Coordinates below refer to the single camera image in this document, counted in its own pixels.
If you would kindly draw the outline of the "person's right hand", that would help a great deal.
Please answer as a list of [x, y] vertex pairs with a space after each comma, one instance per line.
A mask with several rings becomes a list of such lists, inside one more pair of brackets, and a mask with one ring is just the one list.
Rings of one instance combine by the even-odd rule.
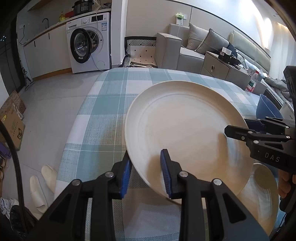
[[291, 190], [291, 184], [289, 183], [290, 177], [291, 174], [283, 170], [278, 171], [278, 193], [281, 198], [285, 198]]

